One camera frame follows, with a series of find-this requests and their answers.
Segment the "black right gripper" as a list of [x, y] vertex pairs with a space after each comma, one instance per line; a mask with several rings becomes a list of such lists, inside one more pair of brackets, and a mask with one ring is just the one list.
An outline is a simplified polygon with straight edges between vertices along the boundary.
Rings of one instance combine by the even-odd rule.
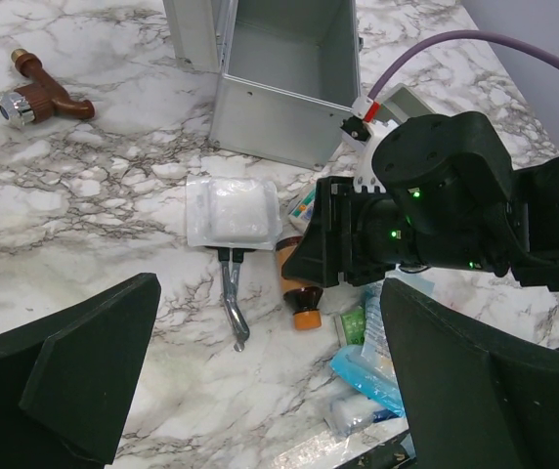
[[370, 284], [396, 268], [418, 274], [428, 266], [415, 242], [416, 232], [390, 195], [358, 193], [349, 177], [324, 177], [316, 182], [308, 228], [281, 273], [322, 288]]

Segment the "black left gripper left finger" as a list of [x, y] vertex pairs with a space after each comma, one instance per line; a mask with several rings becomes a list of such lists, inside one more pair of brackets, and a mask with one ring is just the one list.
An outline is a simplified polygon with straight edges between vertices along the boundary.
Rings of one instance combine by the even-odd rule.
[[156, 319], [154, 274], [0, 334], [0, 468], [105, 468]]

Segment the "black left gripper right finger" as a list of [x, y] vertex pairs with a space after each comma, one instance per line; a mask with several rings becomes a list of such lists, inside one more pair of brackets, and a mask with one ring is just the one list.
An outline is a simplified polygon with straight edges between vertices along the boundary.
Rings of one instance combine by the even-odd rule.
[[398, 279], [381, 314], [420, 468], [559, 468], [559, 348]]

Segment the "bandage packet blue orange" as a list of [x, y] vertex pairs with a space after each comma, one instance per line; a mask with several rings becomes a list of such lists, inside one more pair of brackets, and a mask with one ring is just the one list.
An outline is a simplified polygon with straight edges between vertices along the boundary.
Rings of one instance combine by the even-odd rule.
[[290, 224], [300, 233], [304, 233], [314, 210], [316, 198], [316, 185], [310, 184], [298, 193], [288, 204], [287, 217]]

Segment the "brown medicine bottle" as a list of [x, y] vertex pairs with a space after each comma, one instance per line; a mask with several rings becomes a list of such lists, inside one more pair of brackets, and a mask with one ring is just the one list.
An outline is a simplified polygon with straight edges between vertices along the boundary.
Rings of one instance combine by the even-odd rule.
[[276, 259], [282, 298], [292, 312], [295, 329], [303, 331], [322, 326], [319, 303], [323, 296], [323, 289], [308, 282], [289, 279], [282, 273], [285, 262], [301, 238], [302, 235], [297, 235], [281, 239], [276, 245]]

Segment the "small green box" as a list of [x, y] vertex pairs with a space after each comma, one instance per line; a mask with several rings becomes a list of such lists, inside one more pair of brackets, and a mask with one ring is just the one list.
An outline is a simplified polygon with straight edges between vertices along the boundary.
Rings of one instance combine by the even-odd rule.
[[356, 310], [340, 318], [341, 342], [343, 345], [363, 345], [366, 332], [366, 315]]

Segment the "blue alcohol pad bag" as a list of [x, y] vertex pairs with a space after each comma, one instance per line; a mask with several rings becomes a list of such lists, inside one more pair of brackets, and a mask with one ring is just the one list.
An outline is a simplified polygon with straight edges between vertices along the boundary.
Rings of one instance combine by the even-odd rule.
[[388, 339], [381, 315], [381, 292], [383, 283], [372, 283], [365, 288], [365, 341], [363, 357], [373, 365], [390, 360]]

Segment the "grey metal medicine box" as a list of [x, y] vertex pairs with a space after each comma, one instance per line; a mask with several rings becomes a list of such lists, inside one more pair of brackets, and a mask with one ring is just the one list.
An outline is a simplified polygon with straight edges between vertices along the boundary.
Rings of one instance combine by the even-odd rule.
[[361, 92], [357, 7], [344, 0], [170, 0], [179, 67], [218, 76], [209, 139], [320, 169]]

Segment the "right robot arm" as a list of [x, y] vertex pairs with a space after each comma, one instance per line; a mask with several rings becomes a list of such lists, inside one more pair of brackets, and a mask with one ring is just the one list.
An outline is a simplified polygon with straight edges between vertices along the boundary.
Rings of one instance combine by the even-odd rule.
[[347, 177], [318, 180], [285, 277], [360, 286], [394, 269], [440, 268], [559, 291], [559, 156], [515, 169], [490, 120], [470, 111], [411, 118], [367, 159], [374, 192]]

